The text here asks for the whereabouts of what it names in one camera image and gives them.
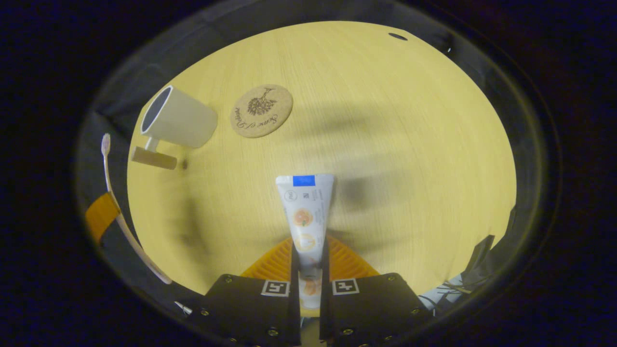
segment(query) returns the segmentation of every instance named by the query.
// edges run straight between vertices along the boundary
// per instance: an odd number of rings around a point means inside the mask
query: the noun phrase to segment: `orange object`
[[[379,275],[379,272],[343,242],[331,236],[327,236],[327,238],[330,255],[330,282],[343,278]]]
[[[90,205],[86,211],[86,222],[96,243],[101,242],[101,237],[103,237],[105,230],[109,228],[109,225],[119,214],[120,208],[118,208],[109,192],[101,195]]]
[[[304,287],[304,294],[315,295],[317,293],[317,289],[321,289],[319,287],[321,287],[321,280],[307,280],[307,284]]]
[[[327,238],[330,260],[329,281],[379,275],[379,272],[353,252],[351,248],[331,236],[327,236]],[[244,271],[241,276],[262,280],[289,281],[291,278],[291,245],[291,238],[279,243]]]
[[[294,213],[294,224],[298,227],[308,227],[313,222],[313,215],[307,209],[299,209]]]
[[[291,243],[290,237],[274,246],[240,276],[261,280],[289,281],[291,278]]]

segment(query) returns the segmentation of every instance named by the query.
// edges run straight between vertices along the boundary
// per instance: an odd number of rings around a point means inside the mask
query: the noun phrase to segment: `wooden table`
[[[186,160],[185,169],[129,161],[128,199],[145,252],[194,291],[240,274],[289,236],[278,175],[334,174],[328,233],[417,294],[464,270],[484,237],[496,243],[505,233],[516,177],[501,121],[462,70],[406,31],[358,22],[279,28],[170,83],[212,107],[218,127],[198,149],[161,141],[159,151]],[[291,115],[269,135],[241,137],[233,105],[266,83],[291,92]],[[137,125],[131,147],[146,144]]]

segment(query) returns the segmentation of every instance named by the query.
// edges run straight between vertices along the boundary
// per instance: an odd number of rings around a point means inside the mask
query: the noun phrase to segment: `cable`
[[[469,289],[465,289],[462,286],[458,286],[458,285],[453,285],[452,283],[450,283],[449,281],[445,281],[444,283],[445,286],[450,287],[450,289],[454,289],[454,290],[458,290],[461,293],[465,293],[465,294],[471,294],[471,290]]]
[[[431,302],[431,304],[433,304],[433,307],[437,308],[437,304],[435,303],[435,301],[431,300],[430,298],[425,297],[424,295],[418,295],[419,298],[424,298],[427,299],[428,301]]]
[[[441,289],[441,290],[458,290],[454,286],[447,286],[445,288],[439,286],[439,287],[437,287],[437,289]]]

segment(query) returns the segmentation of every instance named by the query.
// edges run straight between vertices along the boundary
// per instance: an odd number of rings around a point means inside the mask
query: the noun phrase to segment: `cork coaster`
[[[231,111],[233,130],[249,138],[267,135],[280,127],[289,113],[291,93],[279,85],[260,85],[243,95]]]

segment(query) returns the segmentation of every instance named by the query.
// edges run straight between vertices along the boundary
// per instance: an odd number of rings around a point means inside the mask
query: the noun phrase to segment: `orange gripper base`
[[[330,281],[342,278],[377,276],[379,272],[351,248],[339,240],[328,237]],[[262,280],[289,281],[291,272],[291,237],[269,250],[242,273],[243,277]]]
[[[101,242],[105,230],[119,214],[120,208],[109,192],[105,192],[90,205],[86,211],[86,222],[96,243]]]

